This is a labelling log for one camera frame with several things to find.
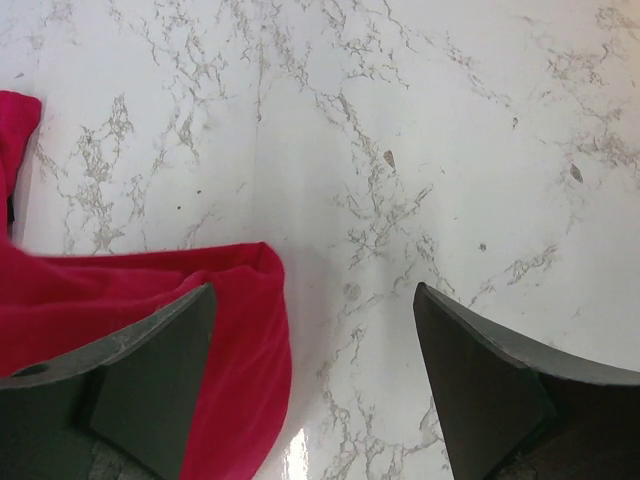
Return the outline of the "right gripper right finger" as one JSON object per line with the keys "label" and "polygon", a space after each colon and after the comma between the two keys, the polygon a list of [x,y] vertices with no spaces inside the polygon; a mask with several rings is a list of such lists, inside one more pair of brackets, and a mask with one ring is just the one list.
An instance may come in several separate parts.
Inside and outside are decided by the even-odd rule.
{"label": "right gripper right finger", "polygon": [[638,478],[638,372],[547,346],[424,282],[413,311],[454,478]]}

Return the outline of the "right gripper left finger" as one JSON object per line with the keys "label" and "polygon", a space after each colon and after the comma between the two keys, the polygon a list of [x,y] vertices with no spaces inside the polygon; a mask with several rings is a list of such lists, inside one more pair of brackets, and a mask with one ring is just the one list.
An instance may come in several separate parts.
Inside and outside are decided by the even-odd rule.
{"label": "right gripper left finger", "polygon": [[205,284],[3,378],[2,478],[179,478],[215,312]]}

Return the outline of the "red t-shirt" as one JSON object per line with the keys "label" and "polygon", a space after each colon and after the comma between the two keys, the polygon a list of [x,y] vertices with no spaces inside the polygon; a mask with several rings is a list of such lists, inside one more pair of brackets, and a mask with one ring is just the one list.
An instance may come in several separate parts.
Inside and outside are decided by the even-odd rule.
{"label": "red t-shirt", "polygon": [[288,410],[266,244],[36,256],[1,211],[1,475],[250,479]]}

